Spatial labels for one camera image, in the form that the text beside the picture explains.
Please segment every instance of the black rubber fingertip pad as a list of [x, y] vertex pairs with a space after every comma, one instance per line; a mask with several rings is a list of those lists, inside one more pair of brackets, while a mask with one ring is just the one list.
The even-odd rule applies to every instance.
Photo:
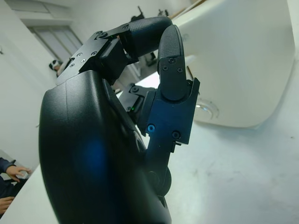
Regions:
[[169, 26], [163, 33], [159, 45], [158, 59], [184, 55], [181, 35], [176, 25]]
[[171, 19], [165, 16], [130, 22], [129, 28], [137, 56], [157, 50], [163, 32], [171, 24]]

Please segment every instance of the dark sleeve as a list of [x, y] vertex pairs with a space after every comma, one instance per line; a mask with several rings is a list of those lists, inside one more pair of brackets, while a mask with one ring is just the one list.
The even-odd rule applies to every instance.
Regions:
[[11, 162], [8, 162], [7, 160], [0, 158], [0, 173], [5, 173], [7, 168], [10, 166], [14, 166]]

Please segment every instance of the white tabletop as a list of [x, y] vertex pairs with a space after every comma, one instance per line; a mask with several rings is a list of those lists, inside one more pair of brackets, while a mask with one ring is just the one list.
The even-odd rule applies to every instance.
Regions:
[[[139, 84], [158, 83], [153, 74]], [[176, 147], [169, 161], [173, 224], [299, 223], [298, 86], [296, 62], [278, 108], [256, 129], [193, 123], [189, 145]], [[0, 223], [57, 223], [40, 168]]]

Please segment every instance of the window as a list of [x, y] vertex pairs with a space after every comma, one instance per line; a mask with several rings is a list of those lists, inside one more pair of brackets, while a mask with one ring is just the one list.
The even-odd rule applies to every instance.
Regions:
[[29, 30], [53, 58], [61, 61], [70, 58], [82, 46], [69, 27], [30, 27]]

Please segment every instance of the robotic hand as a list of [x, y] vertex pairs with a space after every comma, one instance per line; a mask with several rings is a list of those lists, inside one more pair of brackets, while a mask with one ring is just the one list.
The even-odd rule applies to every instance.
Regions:
[[[132, 84], [118, 100], [110, 85], [158, 47], [158, 89]], [[41, 108], [40, 162], [59, 222], [170, 224], [168, 160], [189, 142], [198, 92], [199, 81], [186, 80], [182, 39], [167, 17], [93, 34]], [[147, 149], [135, 125], [149, 134]]]

